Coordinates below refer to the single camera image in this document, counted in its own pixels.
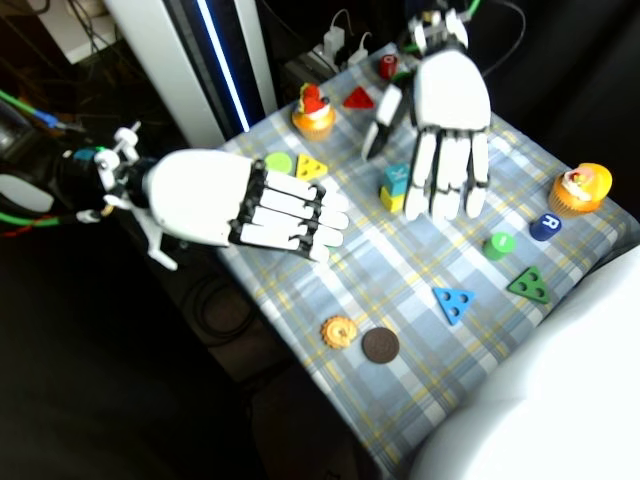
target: white robotic hand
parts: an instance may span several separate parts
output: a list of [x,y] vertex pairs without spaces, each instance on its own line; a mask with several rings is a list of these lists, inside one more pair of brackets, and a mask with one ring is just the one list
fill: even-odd
[[[122,150],[129,159],[124,164],[117,164],[113,150],[96,155],[105,201],[133,212],[149,240],[149,256],[169,269],[177,264],[160,249],[163,233],[220,247],[235,243],[288,250],[319,262],[328,260],[328,247],[343,243],[341,230],[349,224],[346,197],[269,172],[262,160],[181,150],[133,175],[137,158],[131,160]],[[122,175],[122,167],[128,175]]]
[[[418,138],[404,204],[406,217],[414,220],[430,208],[434,218],[455,218],[465,185],[467,215],[478,217],[489,184],[486,132],[491,105],[487,87],[465,54],[467,33],[454,10],[444,21],[433,12],[431,26],[426,29],[422,20],[409,28],[425,57],[413,78],[405,78],[404,91],[394,84],[385,91],[362,156],[368,159],[382,150],[409,108],[409,96]],[[426,188],[430,176],[431,185]]]

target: triangle block with holes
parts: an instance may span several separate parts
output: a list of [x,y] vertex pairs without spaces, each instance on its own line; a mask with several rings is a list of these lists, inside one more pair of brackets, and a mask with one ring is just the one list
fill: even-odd
[[324,163],[317,161],[304,153],[298,155],[298,165],[296,166],[296,178],[308,182],[314,178],[326,175],[329,171]]
[[451,325],[460,321],[476,296],[473,292],[453,288],[434,288],[433,293]]
[[373,100],[362,87],[356,87],[342,104],[348,108],[373,108]]
[[535,302],[549,303],[549,291],[538,267],[529,267],[507,287],[511,293]]

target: floor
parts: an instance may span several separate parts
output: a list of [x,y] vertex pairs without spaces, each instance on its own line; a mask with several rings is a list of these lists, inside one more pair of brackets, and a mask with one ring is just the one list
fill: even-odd
[[[192,290],[202,283],[222,283],[225,274],[212,275],[211,264],[199,257],[188,263],[177,272],[150,266],[203,343],[212,345],[217,340],[194,319],[197,295]],[[242,322],[250,310],[243,294],[232,288],[208,302],[201,317],[224,330]],[[262,320],[253,321],[237,340],[210,347],[209,352],[250,398],[254,438],[269,478],[370,480],[377,476],[372,461],[327,398]]]

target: checkered fabric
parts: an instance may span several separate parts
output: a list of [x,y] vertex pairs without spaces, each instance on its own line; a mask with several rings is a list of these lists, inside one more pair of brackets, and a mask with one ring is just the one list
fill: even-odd
[[[383,170],[410,161],[415,132],[407,119],[382,154],[364,163],[360,149],[375,110],[350,110],[341,102],[357,86],[380,101],[385,83],[377,62],[389,52],[392,46],[321,87],[337,110],[326,141],[302,138],[288,107],[223,147],[252,158],[305,153],[328,164],[320,183],[351,201],[344,246],[333,250],[326,265],[251,247],[231,247],[221,256],[384,474],[403,478],[412,453],[434,427],[598,261],[638,243],[640,226],[607,200],[595,214],[565,220],[550,241],[533,240],[528,224],[549,210],[551,180],[567,167],[495,116],[491,186],[479,219],[469,220],[461,210],[455,221],[434,225],[428,217],[407,222],[401,213],[388,213],[378,197]],[[508,232],[517,242],[498,262],[482,254],[483,242],[495,232]],[[550,290],[547,305],[506,290],[531,265]],[[434,287],[475,292],[455,327]],[[358,326],[359,337],[347,349],[332,350],[322,341],[321,326],[334,315]],[[400,354],[386,365],[367,360],[360,345],[362,335],[377,326],[400,340]]]

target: red triangle block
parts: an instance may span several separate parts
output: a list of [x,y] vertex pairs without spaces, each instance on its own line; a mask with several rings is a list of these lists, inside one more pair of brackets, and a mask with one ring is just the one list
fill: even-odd
[[356,87],[343,105],[348,108],[373,108],[373,100],[362,87]]

